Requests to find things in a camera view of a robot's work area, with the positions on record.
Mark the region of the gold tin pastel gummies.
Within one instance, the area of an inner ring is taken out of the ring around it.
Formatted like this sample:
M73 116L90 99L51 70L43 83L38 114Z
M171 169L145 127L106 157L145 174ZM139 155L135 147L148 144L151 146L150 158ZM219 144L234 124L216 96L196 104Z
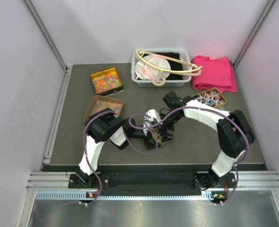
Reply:
M122 100L95 95L85 113L84 122L86 122L91 115L96 114L106 108L110 108L117 116L120 116L120 114L123 112L123 107L124 102Z

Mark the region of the clear round container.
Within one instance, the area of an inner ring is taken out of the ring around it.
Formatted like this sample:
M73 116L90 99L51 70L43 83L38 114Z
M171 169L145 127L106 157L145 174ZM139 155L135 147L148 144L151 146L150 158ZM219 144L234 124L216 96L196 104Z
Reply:
M162 140L157 140L157 144L159 147L163 147L165 145L165 141L162 141Z

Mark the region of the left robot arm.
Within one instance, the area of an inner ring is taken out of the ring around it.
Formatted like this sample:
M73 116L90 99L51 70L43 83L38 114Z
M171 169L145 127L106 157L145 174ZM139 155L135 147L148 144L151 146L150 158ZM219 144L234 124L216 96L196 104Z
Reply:
M148 144L160 147L160 143L155 142L156 136L153 136L151 131L133 128L130 122L135 124L134 120L117 116L110 108L92 114L85 121L84 153L76 171L80 184L88 188L93 186L95 181L99 181L96 173L98 159L103 145L108 140L119 150L129 146L131 138L142 139Z

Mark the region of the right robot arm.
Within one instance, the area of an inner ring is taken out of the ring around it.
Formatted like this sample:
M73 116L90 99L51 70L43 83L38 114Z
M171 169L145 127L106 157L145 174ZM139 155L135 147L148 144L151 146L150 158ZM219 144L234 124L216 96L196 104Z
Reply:
M207 174L206 188L220 187L233 167L242 162L249 153L255 134L245 115L240 110L222 111L186 96L180 98L172 91L163 101L169 112L160 115L158 125L174 129L174 124L183 117L199 121L217 132L220 153Z

